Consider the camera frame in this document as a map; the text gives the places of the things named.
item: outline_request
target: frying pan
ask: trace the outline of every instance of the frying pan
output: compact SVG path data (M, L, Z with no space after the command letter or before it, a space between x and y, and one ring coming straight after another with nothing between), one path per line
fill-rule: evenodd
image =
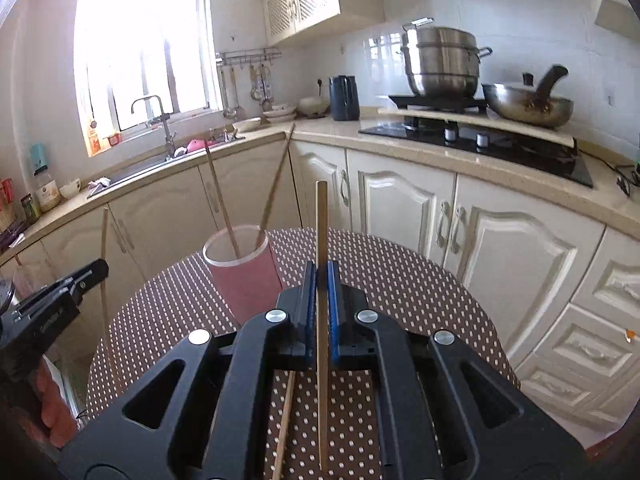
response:
M550 94L558 80L568 74L564 66L553 65L537 88L533 86L533 76L526 73L523 74L524 85L483 84L482 90L489 108L501 117L545 128L558 128L571 118L574 102L551 97Z

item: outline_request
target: wooden stick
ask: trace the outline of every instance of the wooden stick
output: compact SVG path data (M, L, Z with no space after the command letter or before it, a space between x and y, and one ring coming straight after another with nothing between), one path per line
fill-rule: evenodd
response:
M211 158L211 152L209 151L209 143L204 142L204 149L207 152L207 162L209 163L209 169L211 170L211 177L213 178L213 185L216 187L216 194L218 195L218 202L220 202L220 209L222 209L222 217L225 219L226 231L231 238L231 245L234 248L236 259L240 259L240 247L238 247L238 241L236 235L231 227L231 221L229 220L229 213L226 211L225 199L222 197L222 190L220 189L220 183L218 182L218 176L216 175L216 169L213 167L213 159Z
M273 209L273 200L276 197L276 190L278 189L278 183L280 182L280 175L282 174L284 161L287 160L287 153L289 153L289 144L291 142L291 137L293 136L293 130L295 129L295 127L296 127L296 121L293 121L291 123L289 135L287 135L287 138L284 141L284 147L282 148L282 154L280 155L280 162L278 163L278 167L276 169L276 175L273 177L273 182L271 183L271 189L269 190L267 203L264 205L264 212L262 213L262 220L260 221L260 232L258 232L258 237L255 239L256 250L258 249L258 247L260 247L260 243L262 242L262 237L264 236L264 231L267 228L269 217L271 216L271 210Z
M296 374L292 370L289 371L289 382L287 382L287 394L282 407L282 418L280 419L280 433L278 434L278 447L276 448L275 469L271 480L280 480L282 476L282 467L284 466L284 452L287 447L287 433L289 433L289 418L291 416L291 407L293 405L293 393L296 390Z
M318 453L322 471L327 471L329 467L328 223L327 183L320 181L316 182L316 268L318 269L316 354L318 356Z
M109 208L102 210L102 239L100 244L100 257L103 260L107 258L107 229L109 226ZM102 301L102 341L107 350L107 365L111 368L111 375L116 383L116 392L120 396L123 392L120 375L116 369L116 359L111 347L109 339L109 314L107 312L107 283L105 280L100 282L100 300Z

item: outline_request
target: plastic cup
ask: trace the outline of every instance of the plastic cup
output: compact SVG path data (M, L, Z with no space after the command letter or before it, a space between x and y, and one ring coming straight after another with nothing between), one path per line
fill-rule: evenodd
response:
M220 296L236 321L244 324L253 316L275 307L282 283L273 261L269 235L265 233L256 249L255 240L260 232L257 225L233 227L233 231L240 258L236 258L226 229L207 241L202 254Z

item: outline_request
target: round table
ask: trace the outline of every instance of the round table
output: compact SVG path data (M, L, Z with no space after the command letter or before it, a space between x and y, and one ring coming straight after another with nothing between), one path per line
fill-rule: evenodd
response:
M315 257L315 231L270 231L278 273L285 288L300 285L305 264ZM330 230L329 259L340 263L343 283L363 290L369 307L393 317L411 332L431 335L442 328L462 338L511 383L518 380L495 327L478 303L448 271L387 240ZM200 253L156 276L123 307L110 325L116 367L124 387L136 381L192 330L215 335L236 330ZM92 363L87 401L97 416L116 397L101 344ZM380 477L370 372L332 372L330 378L330 465L335 478ZM282 417L287 372L276 371L271 402L265 478L271 478ZM316 443L316 376L300 372L292 406L284 478L321 479Z

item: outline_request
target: beige countertop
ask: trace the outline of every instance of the beige countertop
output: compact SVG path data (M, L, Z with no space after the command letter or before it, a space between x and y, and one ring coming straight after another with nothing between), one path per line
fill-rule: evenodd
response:
M626 198L616 185L615 174L588 155L585 155L584 159L591 173L594 189L484 155L410 140L358 133L359 129L370 128L381 121L397 120L398 118L384 116L357 122L335 122L331 118L301 120L296 123L293 139L391 156L480 178L564 206L640 240L640 192L636 190L631 199ZM213 159L284 139L284 129L288 127L288 124L279 124L244 134L244 140L214 148L211 152ZM86 197L88 191L83 190L75 198L43 215L25 232L26 239L22 243L0 256L0 266L65 223L134 189L202 164L206 160L204 151L181 157L161 168L113 186L107 192L91 199Z

